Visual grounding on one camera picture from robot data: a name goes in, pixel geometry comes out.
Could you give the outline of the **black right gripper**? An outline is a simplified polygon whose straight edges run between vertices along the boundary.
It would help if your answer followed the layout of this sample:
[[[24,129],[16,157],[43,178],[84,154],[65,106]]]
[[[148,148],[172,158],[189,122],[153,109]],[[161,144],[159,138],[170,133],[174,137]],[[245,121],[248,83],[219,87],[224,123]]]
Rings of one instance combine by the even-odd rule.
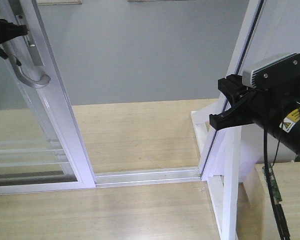
[[[231,74],[217,81],[218,90],[232,106],[209,115],[215,130],[257,125],[296,125],[300,122],[300,74],[263,79],[261,86],[246,83],[243,75]]]

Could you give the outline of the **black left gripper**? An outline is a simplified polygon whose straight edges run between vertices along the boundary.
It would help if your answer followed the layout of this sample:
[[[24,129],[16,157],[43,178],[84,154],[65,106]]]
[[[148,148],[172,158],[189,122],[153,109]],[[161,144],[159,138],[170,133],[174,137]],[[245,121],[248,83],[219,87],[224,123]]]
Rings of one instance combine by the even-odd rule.
[[[0,18],[0,44],[28,34],[26,25],[14,24]]]

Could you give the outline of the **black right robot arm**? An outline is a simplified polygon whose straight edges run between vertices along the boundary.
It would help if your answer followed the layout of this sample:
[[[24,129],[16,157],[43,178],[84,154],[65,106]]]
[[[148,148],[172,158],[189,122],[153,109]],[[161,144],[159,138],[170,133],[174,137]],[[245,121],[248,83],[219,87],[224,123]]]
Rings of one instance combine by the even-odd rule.
[[[256,124],[300,156],[300,76],[248,87],[242,76],[231,74],[218,80],[218,89],[230,108],[209,116],[215,130]]]

